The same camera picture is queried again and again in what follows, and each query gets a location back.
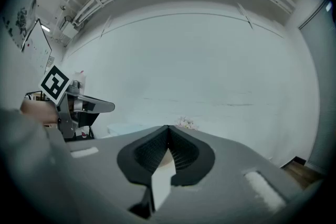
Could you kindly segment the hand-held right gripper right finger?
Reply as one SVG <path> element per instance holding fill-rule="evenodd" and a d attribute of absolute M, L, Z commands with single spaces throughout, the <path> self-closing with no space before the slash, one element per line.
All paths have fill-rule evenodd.
<path fill-rule="evenodd" d="M 208 145 L 212 169 L 195 185 L 172 186 L 157 223 L 302 223 L 319 183 L 303 189 L 286 171 L 241 143 L 170 127 Z"/>

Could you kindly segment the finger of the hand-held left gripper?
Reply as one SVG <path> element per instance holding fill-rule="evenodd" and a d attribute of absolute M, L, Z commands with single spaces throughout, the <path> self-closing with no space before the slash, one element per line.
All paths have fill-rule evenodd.
<path fill-rule="evenodd" d="M 74 111 L 84 113 L 109 113 L 115 110 L 114 103 L 79 95 L 74 99 Z"/>

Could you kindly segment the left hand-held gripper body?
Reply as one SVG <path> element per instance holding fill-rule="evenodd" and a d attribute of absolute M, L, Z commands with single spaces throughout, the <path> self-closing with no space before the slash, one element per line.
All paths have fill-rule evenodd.
<path fill-rule="evenodd" d="M 66 75 L 59 67 L 52 65 L 40 81 L 39 88 L 53 102 L 57 114 L 57 127 L 64 139 L 74 139 L 79 124 L 82 102 L 78 100 L 81 81 Z"/>

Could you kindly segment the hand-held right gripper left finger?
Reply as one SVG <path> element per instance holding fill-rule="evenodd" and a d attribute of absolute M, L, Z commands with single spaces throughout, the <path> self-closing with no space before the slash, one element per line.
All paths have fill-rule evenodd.
<path fill-rule="evenodd" d="M 100 140 L 65 142 L 47 131 L 51 154 L 47 216 L 56 223 L 159 223 L 152 175 L 168 127 Z"/>

